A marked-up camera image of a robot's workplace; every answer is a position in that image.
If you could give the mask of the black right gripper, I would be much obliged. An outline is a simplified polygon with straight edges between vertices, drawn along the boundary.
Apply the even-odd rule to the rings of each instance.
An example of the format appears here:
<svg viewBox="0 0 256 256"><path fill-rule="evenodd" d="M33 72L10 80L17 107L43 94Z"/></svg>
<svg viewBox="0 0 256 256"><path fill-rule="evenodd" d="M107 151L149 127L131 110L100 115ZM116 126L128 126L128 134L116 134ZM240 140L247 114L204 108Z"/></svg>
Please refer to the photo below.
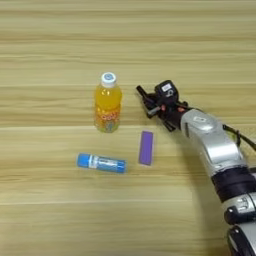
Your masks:
<svg viewBox="0 0 256 256"><path fill-rule="evenodd" d="M148 93L144 99L145 104L155 104L157 97L154 93ZM153 118L157 115L169 130L181 129L181 118L189 110L187 102L169 102L158 101L155 108L147 111L147 117Z"/></svg>

